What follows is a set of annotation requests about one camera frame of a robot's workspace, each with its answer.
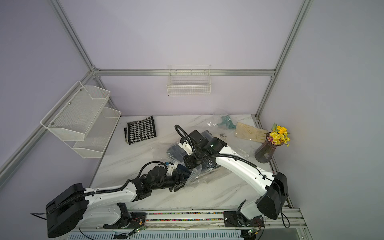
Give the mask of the navy grey plaid scarf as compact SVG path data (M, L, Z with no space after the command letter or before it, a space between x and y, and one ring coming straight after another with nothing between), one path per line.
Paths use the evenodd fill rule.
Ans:
M217 167L216 159L203 160L203 158L219 152L216 147L218 142L219 140L216 140L208 130L202 133L194 130L188 137L182 136L180 144L169 148L168 153L178 161L183 161L191 171L199 166L202 167L202 171L211 170Z

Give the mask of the clear plastic vacuum bag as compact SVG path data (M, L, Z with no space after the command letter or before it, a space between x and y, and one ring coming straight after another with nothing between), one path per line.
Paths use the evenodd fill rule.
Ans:
M180 126L180 125L175 125L174 126L176 132L179 134L180 137L188 137L188 133ZM181 164L182 166L185 166L183 161L178 161L174 156L170 155L168 153L168 156L170 156L173 160L175 160L178 164ZM232 172L235 171L240 171L240 176L244 176L246 173L246 170L250 170L251 173L254 173L255 170L257 169L257 165L253 164L252 162L244 159L241 157L239 154L237 154L229 145L227 147L224 147L219 155L212 155L204 158L203 160L206 159L211 159L216 157L216 164L217 166L222 166L225 167Z

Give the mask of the black white houndstooth scarf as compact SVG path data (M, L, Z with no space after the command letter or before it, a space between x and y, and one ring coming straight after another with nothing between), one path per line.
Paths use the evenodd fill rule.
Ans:
M136 144L157 136L154 117L127 123L124 128L125 140L129 145Z

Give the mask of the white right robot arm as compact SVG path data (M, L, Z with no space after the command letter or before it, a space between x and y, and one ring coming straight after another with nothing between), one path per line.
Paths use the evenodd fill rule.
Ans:
M282 173L276 175L259 168L256 164L242 158L226 142L213 137L208 140L194 130L190 134L175 125L180 135L179 146L186 152L184 163L187 168L197 166L224 167L249 184L259 195L254 201L244 200L235 212L240 226L246 226L257 217L276 220L285 218L283 206L288 198L288 181Z

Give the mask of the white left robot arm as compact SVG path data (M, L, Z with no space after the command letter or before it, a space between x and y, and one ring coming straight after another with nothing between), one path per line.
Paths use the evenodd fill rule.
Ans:
M169 189L177 192L185 186L191 171L183 165L154 161L155 167L146 174L139 173L120 187L103 189L84 188L81 183L73 184L46 205L44 213L32 215L46 220L48 238L61 237L78 224L94 217L95 211L103 207L117 206L120 217L107 221L104 227L123 228L133 219L127 204L148 198L153 190Z

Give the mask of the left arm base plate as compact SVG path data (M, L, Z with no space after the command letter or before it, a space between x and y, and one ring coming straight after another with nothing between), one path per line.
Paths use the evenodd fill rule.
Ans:
M104 224L103 229L137 229L144 225L146 217L147 213L123 212L112 224Z

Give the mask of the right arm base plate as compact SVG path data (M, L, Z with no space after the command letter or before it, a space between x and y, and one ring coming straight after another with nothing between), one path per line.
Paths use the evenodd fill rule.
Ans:
M246 228L246 227L263 227L265 225L263 216L257 216L252 220L247 219L236 211L224 211L224 225L226 228Z

